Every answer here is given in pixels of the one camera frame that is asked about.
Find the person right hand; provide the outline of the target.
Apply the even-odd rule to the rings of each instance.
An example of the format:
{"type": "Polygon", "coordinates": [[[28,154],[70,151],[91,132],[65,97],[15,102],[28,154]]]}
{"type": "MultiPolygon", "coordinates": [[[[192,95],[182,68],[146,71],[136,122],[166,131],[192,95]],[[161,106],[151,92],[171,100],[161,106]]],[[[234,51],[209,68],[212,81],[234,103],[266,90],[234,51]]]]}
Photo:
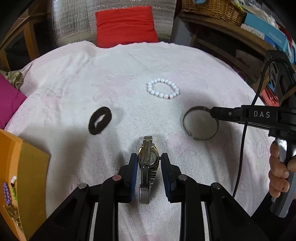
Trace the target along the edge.
{"type": "Polygon", "coordinates": [[[290,189],[287,178],[290,172],[295,173],[295,157],[286,166],[280,161],[280,149],[278,145],[276,142],[273,142],[270,146],[269,165],[269,193],[273,198],[278,198],[282,193],[287,193],[290,189]]]}

